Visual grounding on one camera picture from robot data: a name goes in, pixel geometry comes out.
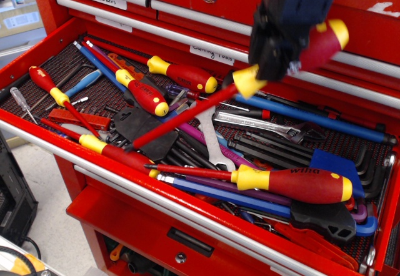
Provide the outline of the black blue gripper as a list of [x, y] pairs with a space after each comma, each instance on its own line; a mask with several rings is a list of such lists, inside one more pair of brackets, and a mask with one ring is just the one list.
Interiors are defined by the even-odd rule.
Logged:
[[261, 0], [254, 13], [249, 63], [256, 79], [280, 81], [309, 45], [310, 30], [322, 23], [334, 0]]

